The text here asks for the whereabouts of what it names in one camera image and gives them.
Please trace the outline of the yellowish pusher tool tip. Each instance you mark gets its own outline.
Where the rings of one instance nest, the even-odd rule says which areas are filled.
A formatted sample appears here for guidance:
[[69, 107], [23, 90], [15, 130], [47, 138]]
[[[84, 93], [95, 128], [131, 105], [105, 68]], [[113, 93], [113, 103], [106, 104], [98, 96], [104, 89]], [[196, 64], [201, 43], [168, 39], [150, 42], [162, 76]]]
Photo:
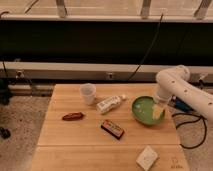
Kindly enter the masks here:
[[159, 119], [161, 116], [161, 113], [164, 111], [164, 107], [162, 105], [159, 104], [155, 104], [153, 106], [153, 114], [152, 114], [152, 118], [153, 119]]

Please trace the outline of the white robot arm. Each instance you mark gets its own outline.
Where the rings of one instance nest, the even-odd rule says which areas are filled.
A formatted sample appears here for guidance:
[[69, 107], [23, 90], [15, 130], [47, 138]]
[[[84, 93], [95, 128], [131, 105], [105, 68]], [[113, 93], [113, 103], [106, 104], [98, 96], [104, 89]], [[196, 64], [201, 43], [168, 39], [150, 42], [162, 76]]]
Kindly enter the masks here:
[[190, 71], [184, 65], [159, 71], [156, 75], [154, 101], [157, 104], [168, 104], [172, 96], [176, 96], [213, 122], [213, 95], [189, 84], [189, 78]]

